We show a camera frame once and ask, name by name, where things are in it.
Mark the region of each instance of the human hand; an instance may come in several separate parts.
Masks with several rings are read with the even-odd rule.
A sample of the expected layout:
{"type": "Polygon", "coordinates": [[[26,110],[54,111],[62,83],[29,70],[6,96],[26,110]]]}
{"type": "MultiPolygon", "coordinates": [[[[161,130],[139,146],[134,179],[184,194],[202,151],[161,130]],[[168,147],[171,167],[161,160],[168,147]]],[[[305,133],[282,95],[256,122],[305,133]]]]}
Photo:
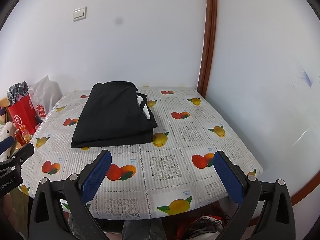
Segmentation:
{"type": "Polygon", "coordinates": [[[12,208],[12,198],[9,194],[6,194],[3,197],[2,211],[5,217],[9,220],[10,224],[13,226],[13,228],[17,232],[19,232],[17,213],[15,209],[12,208]]]}

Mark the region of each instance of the white circular logo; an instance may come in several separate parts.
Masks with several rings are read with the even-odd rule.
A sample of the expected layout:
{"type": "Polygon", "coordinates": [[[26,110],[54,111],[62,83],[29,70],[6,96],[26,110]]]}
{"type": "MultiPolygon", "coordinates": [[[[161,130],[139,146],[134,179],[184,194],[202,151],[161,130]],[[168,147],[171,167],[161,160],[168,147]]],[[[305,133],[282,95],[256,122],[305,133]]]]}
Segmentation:
{"type": "Polygon", "coordinates": [[[15,115],[15,116],[14,116],[14,120],[16,121],[16,123],[17,123],[18,125],[22,125],[22,120],[21,120],[20,116],[15,115]]]}

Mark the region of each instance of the folded black garment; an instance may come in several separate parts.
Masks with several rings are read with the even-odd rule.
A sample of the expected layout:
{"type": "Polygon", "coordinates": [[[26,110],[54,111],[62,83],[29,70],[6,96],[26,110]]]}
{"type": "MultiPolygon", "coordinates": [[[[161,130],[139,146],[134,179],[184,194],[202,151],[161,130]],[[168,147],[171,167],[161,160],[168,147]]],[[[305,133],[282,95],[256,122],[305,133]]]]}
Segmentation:
{"type": "Polygon", "coordinates": [[[98,83],[91,90],[73,133],[71,148],[117,146],[152,142],[156,120],[148,108],[150,119],[137,104],[144,105],[147,96],[137,93],[131,82],[98,83]]]}

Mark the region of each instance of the silver screw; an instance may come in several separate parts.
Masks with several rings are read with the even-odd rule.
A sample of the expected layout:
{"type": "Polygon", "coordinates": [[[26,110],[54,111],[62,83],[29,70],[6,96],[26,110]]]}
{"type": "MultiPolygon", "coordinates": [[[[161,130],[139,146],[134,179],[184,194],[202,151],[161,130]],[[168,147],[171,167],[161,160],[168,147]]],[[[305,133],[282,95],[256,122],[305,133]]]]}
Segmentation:
{"type": "Polygon", "coordinates": [[[283,179],[278,179],[278,183],[279,183],[280,185],[282,185],[282,186],[285,184],[285,182],[284,182],[283,179]]]}
{"type": "Polygon", "coordinates": [[[47,182],[47,178],[42,178],[41,180],[40,180],[40,183],[41,184],[44,184],[44,183],[46,183],[47,182]]]}
{"type": "Polygon", "coordinates": [[[248,180],[250,180],[250,181],[255,181],[255,180],[256,180],[256,177],[253,176],[253,175],[249,175],[249,176],[248,176],[248,180]]]}
{"type": "Polygon", "coordinates": [[[69,177],[70,180],[75,180],[77,178],[78,178],[77,174],[71,174],[70,177],[69,177]]]}

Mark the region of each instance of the plaid cloth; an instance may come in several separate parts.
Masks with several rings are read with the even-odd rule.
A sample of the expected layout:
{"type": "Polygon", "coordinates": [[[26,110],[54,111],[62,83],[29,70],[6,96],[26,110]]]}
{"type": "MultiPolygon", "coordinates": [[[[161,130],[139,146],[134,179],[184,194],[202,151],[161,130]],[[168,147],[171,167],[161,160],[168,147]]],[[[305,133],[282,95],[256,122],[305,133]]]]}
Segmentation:
{"type": "Polygon", "coordinates": [[[7,98],[10,102],[10,106],[14,105],[19,101],[19,95],[25,97],[28,94],[28,85],[25,81],[11,86],[7,92],[7,98]]]}

